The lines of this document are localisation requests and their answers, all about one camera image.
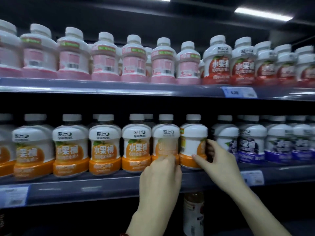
barcode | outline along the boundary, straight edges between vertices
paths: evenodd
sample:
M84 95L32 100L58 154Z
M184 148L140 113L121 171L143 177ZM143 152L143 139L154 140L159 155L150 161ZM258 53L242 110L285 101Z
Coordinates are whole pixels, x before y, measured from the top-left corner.
M137 69L137 73L142 73L142 74L144 74L144 70L143 70L143 69Z
M23 202L22 199L14 199L10 201L9 206L17 206L22 204L22 202Z
M68 63L67 67L68 67L68 68L71 68L71 69L78 69L78 68L79 68L79 65L78 65L78 64Z
M38 61L33 61L33 60L31 60L31 61L28 62L28 65L41 67L41 66L42 66L42 63L41 63L41 62L38 62Z
M113 68L109 67L109 66L104 66L104 70L105 71L113 71Z
M191 235L192 236L195 236L195 229L196 229L195 226L191 227Z

price tag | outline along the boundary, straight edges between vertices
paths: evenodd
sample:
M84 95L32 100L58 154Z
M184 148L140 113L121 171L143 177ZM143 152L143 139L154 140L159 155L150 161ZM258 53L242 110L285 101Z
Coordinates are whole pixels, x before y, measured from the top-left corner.
M29 186L0 186L0 208L25 206Z
M248 186L264 185L264 175L261 170L241 171L241 175Z
M226 98L257 98L252 87L221 87Z

orange juice bottle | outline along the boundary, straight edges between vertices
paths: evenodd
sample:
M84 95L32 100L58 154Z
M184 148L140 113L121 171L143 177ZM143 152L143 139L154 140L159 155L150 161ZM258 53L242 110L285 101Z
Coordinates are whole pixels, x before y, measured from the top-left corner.
M46 114L25 114L27 125L12 132L16 143L14 176L18 180L31 180L53 173L52 130L45 125Z
M53 174L57 177L73 177L89 169L89 131L80 124L81 118L80 114L63 114L64 125L53 131L56 145Z
M184 236L203 236L203 192L184 195Z
M153 155L152 161L158 157L175 156L176 165L179 164L178 139L179 127L173 124L173 114L160 114L160 124L152 128Z
M15 144L12 131L15 129L12 114L0 114L0 177L13 174L16 163Z
M113 114L99 114L98 122L89 131L92 143L89 169L93 175L101 176L114 173L121 167L121 129L114 125Z
M130 114L130 124L122 130L124 139L124 157L122 168L125 171L142 172L151 164L150 137L151 127L143 124L143 114Z
M200 169L191 155L197 154L207 159L205 154L208 128L202 124L200 114L187 114L187 123L180 127L179 163L189 169Z

human hand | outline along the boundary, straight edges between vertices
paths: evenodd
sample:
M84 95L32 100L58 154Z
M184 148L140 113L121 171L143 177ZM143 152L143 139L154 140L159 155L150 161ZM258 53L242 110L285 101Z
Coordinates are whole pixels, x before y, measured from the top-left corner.
M192 158L207 172L211 180L229 195L247 187L235 156L224 150L216 141L207 139L207 143L207 153L212 156L213 162L210 163L198 155L192 155Z
M140 202L128 227L130 236L162 236L174 210L182 172L175 157L159 157L140 176Z

